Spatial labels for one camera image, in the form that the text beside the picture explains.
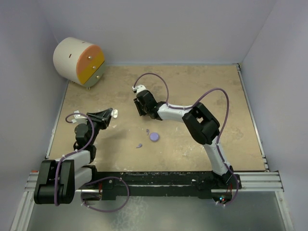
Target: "cable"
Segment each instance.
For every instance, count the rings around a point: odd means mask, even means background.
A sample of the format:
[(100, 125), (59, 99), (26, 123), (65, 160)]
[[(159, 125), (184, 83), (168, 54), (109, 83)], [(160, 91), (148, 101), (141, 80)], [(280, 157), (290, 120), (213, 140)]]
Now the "cable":
[(167, 105), (169, 108), (172, 108), (172, 109), (181, 109), (181, 110), (192, 109), (192, 106), (188, 106), (188, 107), (174, 107), (174, 106), (170, 106), (170, 105), (169, 105), (169, 103), (168, 103), (168, 100), (169, 100), (169, 88), (168, 88), (168, 85), (167, 85), (167, 83), (165, 82), (165, 80), (164, 80), (162, 77), (160, 77), (158, 74), (151, 73), (151, 72), (142, 74), (142, 75), (139, 76), (138, 79), (135, 81), (134, 87), (136, 86), (136, 84), (137, 84), (137, 82), (139, 81), (139, 79), (141, 79), (141, 77), (143, 77), (143, 76), (145, 76), (145, 75), (153, 75), (153, 76), (159, 77), (159, 78), (163, 81), (163, 83), (164, 83), (164, 85), (165, 85), (165, 87), (166, 87), (166, 90), (167, 90), (166, 105)]
[(127, 190), (127, 198), (126, 198), (125, 202), (123, 203), (123, 205), (121, 205), (119, 208), (115, 208), (115, 209), (112, 209), (112, 210), (103, 210), (103, 209), (94, 208), (94, 207), (88, 205), (86, 203), (86, 201), (82, 200), (82, 194), (81, 194), (80, 198), (81, 198), (82, 205), (86, 206), (87, 208), (90, 208), (90, 209), (93, 209), (95, 211), (102, 212), (102, 213), (113, 213), (113, 212), (116, 212), (116, 211), (120, 210), (121, 208), (123, 208), (127, 204), (128, 200), (129, 200), (129, 188), (128, 188), (128, 185), (125, 183), (125, 181), (123, 181), (121, 178), (119, 178), (119, 177), (104, 177), (104, 178), (101, 178), (99, 180), (96, 180), (96, 181), (93, 181), (93, 182), (90, 182), (90, 183), (86, 183), (85, 185), (96, 184), (98, 182), (101, 182), (103, 180), (108, 180), (108, 179), (120, 180), (125, 185), (126, 190)]
[(239, 182), (237, 181), (236, 175), (235, 175), (234, 172), (229, 168), (229, 166), (225, 163), (225, 159), (223, 158), (223, 156), (222, 156), (222, 154), (221, 154), (221, 151), (220, 151), (220, 149), (219, 149), (219, 146), (218, 146), (220, 137), (221, 137), (221, 135), (222, 135), (222, 132), (224, 131), (224, 128), (225, 128), (226, 123), (227, 123), (228, 115), (229, 115), (230, 102), (229, 102), (229, 97), (228, 97), (228, 94), (226, 93), (226, 91), (225, 91), (224, 89), (222, 89), (222, 88), (213, 88), (213, 89), (207, 91), (206, 93), (204, 93), (204, 94), (203, 94), (192, 106), (185, 107), (185, 108), (183, 108), (183, 107), (173, 107), (173, 106), (168, 105), (169, 88), (168, 88), (168, 86), (167, 86), (167, 83), (166, 83), (165, 80), (164, 80), (162, 77), (160, 77), (158, 74), (155, 74), (155, 73), (144, 73), (144, 74), (142, 74), (142, 75), (139, 76), (138, 79), (135, 81), (134, 87), (136, 86), (136, 84), (137, 84), (137, 82), (139, 81), (139, 79), (140, 79), (141, 77), (145, 76), (145, 75), (154, 75), (154, 76), (159, 77), (159, 78), (163, 81), (163, 83), (164, 83), (164, 85), (165, 85), (165, 87), (166, 87), (166, 90), (167, 90), (166, 105), (167, 105), (169, 108), (172, 108), (172, 109), (182, 109), (182, 110), (191, 109), (191, 108), (195, 107), (205, 96), (207, 96), (209, 93), (211, 93), (211, 92), (213, 92), (213, 91), (215, 91), (215, 90), (222, 91), (222, 92), (225, 94), (226, 100), (227, 100), (226, 116), (225, 116), (225, 120), (224, 120), (224, 122), (223, 122), (223, 125), (222, 125), (222, 127), (221, 127), (220, 133), (219, 133), (219, 135), (218, 135), (218, 137), (217, 137), (217, 139), (216, 139), (216, 147), (217, 147), (217, 151), (218, 151), (218, 154), (219, 154), (219, 156), (220, 156), (222, 162), (224, 163), (224, 165), (225, 165), (225, 167), (227, 168), (227, 170), (228, 170), (228, 171), (231, 173), (231, 175), (234, 177), (235, 182), (236, 182), (236, 191), (235, 191), (234, 197), (227, 203), (227, 205), (231, 204), (231, 203), (235, 200), (235, 198), (237, 197), (237, 193), (238, 193), (238, 190), (239, 190), (239, 187), (240, 187), (240, 186), (239, 186)]
[(227, 94), (226, 91), (225, 91), (224, 89), (222, 89), (222, 88), (213, 88), (213, 89), (207, 91), (206, 93), (204, 93), (204, 94), (193, 104), (192, 107), (195, 107), (205, 96), (207, 96), (209, 93), (211, 93), (211, 92), (213, 92), (213, 91), (215, 91), (215, 90), (222, 91), (222, 92), (225, 94), (226, 100), (227, 100), (226, 116), (225, 116), (225, 120), (223, 121), (221, 130), (220, 130), (220, 133), (219, 133), (219, 135), (218, 135), (218, 137), (217, 137), (217, 140), (216, 140), (216, 147), (217, 147), (217, 151), (218, 151), (218, 153), (219, 153), (219, 156), (220, 156), (222, 162), (224, 163), (224, 165), (225, 165), (225, 167), (227, 168), (227, 170), (228, 170), (228, 171), (231, 173), (231, 175), (234, 177), (235, 183), (236, 183), (236, 191), (235, 191), (235, 194), (234, 194), (234, 196), (232, 197), (232, 199), (231, 199), (228, 203), (224, 204), (224, 206), (225, 206), (225, 205), (230, 205), (230, 204), (235, 200), (235, 198), (237, 197), (237, 193), (238, 193), (238, 191), (239, 191), (239, 187), (240, 187), (240, 186), (239, 186), (239, 182), (237, 181), (236, 175), (235, 175), (234, 172), (229, 168), (229, 166), (225, 163), (225, 158), (223, 158), (223, 156), (222, 156), (222, 154), (221, 154), (221, 151), (220, 151), (220, 149), (219, 149), (219, 146), (218, 146), (220, 137), (221, 137), (221, 135), (222, 135), (222, 132), (223, 132), (224, 129), (225, 129), (225, 126), (226, 126), (226, 123), (227, 123), (227, 119), (228, 119), (228, 115), (229, 115), (230, 102), (229, 102), (228, 94)]
[(84, 150), (92, 141), (93, 137), (94, 137), (94, 125), (93, 125), (93, 122), (92, 120), (85, 114), (83, 113), (71, 113), (69, 114), (67, 117), (65, 117), (65, 121), (67, 123), (70, 123), (72, 124), (73, 122), (72, 121), (68, 121), (67, 119), (70, 117), (70, 116), (73, 116), (73, 115), (81, 115), (81, 116), (84, 116), (85, 118), (87, 118), (87, 120), (90, 122), (91, 124), (91, 128), (92, 128), (92, 134), (91, 134), (91, 137), (89, 139), (89, 141), (86, 143), (85, 146), (83, 146), (81, 149), (77, 150), (77, 151), (73, 151), (69, 154), (66, 154), (65, 156), (63, 156), (59, 162), (58, 162), (58, 165), (57, 165), (57, 169), (56, 169), (56, 175), (55, 175), (55, 181), (54, 181), (54, 204), (56, 206), (59, 206), (58, 204), (58, 177), (59, 177), (59, 171), (60, 171), (60, 166), (61, 166), (61, 163), (69, 156), (73, 155), (73, 154), (76, 154), (76, 153), (79, 153), (81, 152), (82, 150)]

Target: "purple cable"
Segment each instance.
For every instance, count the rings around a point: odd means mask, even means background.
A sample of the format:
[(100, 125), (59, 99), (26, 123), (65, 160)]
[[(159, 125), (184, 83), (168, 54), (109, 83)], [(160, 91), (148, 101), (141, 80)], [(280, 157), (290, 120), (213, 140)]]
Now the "purple cable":
[(92, 139), (93, 139), (93, 136), (94, 136), (94, 125), (93, 125), (92, 120), (91, 120), (87, 115), (85, 115), (85, 114), (83, 114), (83, 113), (71, 113), (71, 114), (69, 114), (67, 117), (65, 117), (65, 121), (66, 121), (67, 123), (72, 124), (73, 122), (72, 122), (72, 121), (68, 121), (67, 119), (68, 119), (70, 116), (73, 116), (73, 115), (81, 115), (81, 116), (84, 116), (85, 118), (87, 118), (88, 121), (89, 121), (90, 124), (91, 124), (92, 134), (91, 134), (91, 137), (90, 137), (89, 141), (86, 143), (85, 146), (83, 146), (82, 148), (80, 148), (80, 149), (77, 150), (77, 151), (73, 151), (73, 152), (71, 152), (71, 153), (69, 153), (69, 154), (66, 154), (66, 155), (63, 156), (63, 157), (60, 159), (60, 161), (58, 162), (57, 169), (56, 169), (56, 175), (55, 175), (55, 178), (54, 178), (54, 179), (55, 179), (55, 181), (54, 181), (54, 204), (55, 204), (56, 206), (59, 206), (59, 204), (58, 204), (58, 177), (59, 177), (59, 171), (60, 171), (60, 165), (61, 165), (61, 163), (63, 162), (63, 160), (64, 160), (65, 158), (67, 158), (67, 157), (69, 157), (69, 156), (71, 156), (71, 155), (73, 155), (73, 154), (79, 153), (79, 152), (81, 152), (82, 150), (84, 150), (84, 149), (91, 143), (91, 141), (92, 141)]
[(225, 163), (225, 159), (223, 158), (222, 154), (221, 154), (221, 151), (219, 149), (219, 146), (218, 146), (218, 143), (219, 143), (219, 140), (220, 140), (220, 137), (222, 135), (222, 132), (224, 131), (224, 128), (226, 126), (226, 123), (227, 123), (227, 119), (228, 119), (228, 115), (229, 115), (229, 108), (230, 108), (230, 102), (229, 102), (229, 97), (228, 97), (228, 94), (226, 93), (226, 91), (222, 88), (213, 88), (209, 91), (207, 91), (206, 93), (204, 93), (194, 104), (193, 104), (193, 107), (195, 107), (205, 96), (207, 96), (209, 93), (215, 91), (215, 90), (220, 90), (222, 91), (225, 96), (226, 96), (226, 100), (227, 100), (227, 110), (226, 110), (226, 116), (225, 116), (225, 120), (223, 121), (223, 124), (222, 124), (222, 127), (221, 127), (221, 130), (220, 130), (220, 133), (217, 137), (217, 140), (216, 140), (216, 147), (217, 147), (217, 151), (219, 153), (219, 156), (221, 158), (221, 160), (224, 162), (225, 164), (225, 167), (227, 168), (227, 170), (232, 174), (232, 176), (235, 178), (235, 182), (236, 182), (236, 191), (235, 191), (235, 194), (234, 194), (234, 197), (226, 204), (226, 205), (229, 205), (231, 204), (236, 196), (237, 196), (237, 193), (239, 191), (239, 182), (237, 181), (237, 177), (236, 175), (234, 174), (234, 172), (229, 168), (229, 166)]
[(115, 209), (112, 209), (112, 210), (98, 209), (98, 208), (94, 208), (94, 207), (88, 205), (84, 200), (82, 200), (82, 195), (81, 195), (81, 196), (80, 196), (81, 202), (82, 202), (82, 204), (83, 204), (84, 206), (86, 206), (86, 207), (88, 207), (88, 208), (90, 208), (90, 209), (93, 209), (93, 210), (95, 210), (95, 211), (102, 212), (102, 213), (113, 213), (113, 212), (116, 212), (116, 211), (120, 210), (121, 208), (123, 208), (123, 207), (127, 204), (128, 200), (129, 200), (129, 188), (128, 188), (128, 185), (125, 183), (125, 181), (123, 181), (123, 180), (122, 180), (121, 178), (119, 178), (119, 177), (104, 177), (104, 178), (101, 178), (101, 179), (99, 179), (99, 180), (96, 180), (96, 181), (93, 181), (93, 182), (90, 182), (90, 183), (86, 183), (85, 185), (96, 184), (96, 183), (98, 183), (98, 182), (101, 182), (101, 181), (103, 181), (103, 180), (108, 180), (108, 179), (117, 179), (117, 180), (123, 182), (123, 184), (125, 185), (126, 190), (127, 190), (127, 198), (126, 198), (125, 202), (123, 203), (123, 205), (121, 205), (119, 208), (115, 208)]
[(142, 74), (141, 76), (138, 77), (138, 79), (137, 79), (136, 82), (134, 83), (134, 87), (136, 86), (136, 84), (137, 84), (137, 82), (139, 81), (139, 79), (140, 79), (141, 77), (145, 76), (145, 75), (153, 75), (153, 76), (159, 77), (159, 78), (163, 81), (163, 83), (164, 83), (164, 85), (165, 85), (165, 87), (166, 87), (166, 90), (167, 90), (166, 105), (167, 105), (169, 108), (172, 108), (172, 109), (181, 109), (181, 110), (192, 109), (192, 106), (190, 106), (190, 107), (174, 107), (174, 106), (170, 106), (170, 105), (168, 104), (168, 100), (169, 100), (169, 88), (168, 88), (168, 85), (167, 85), (167, 83), (165, 82), (165, 80), (164, 80), (162, 77), (160, 77), (158, 74), (151, 73), (151, 72)]

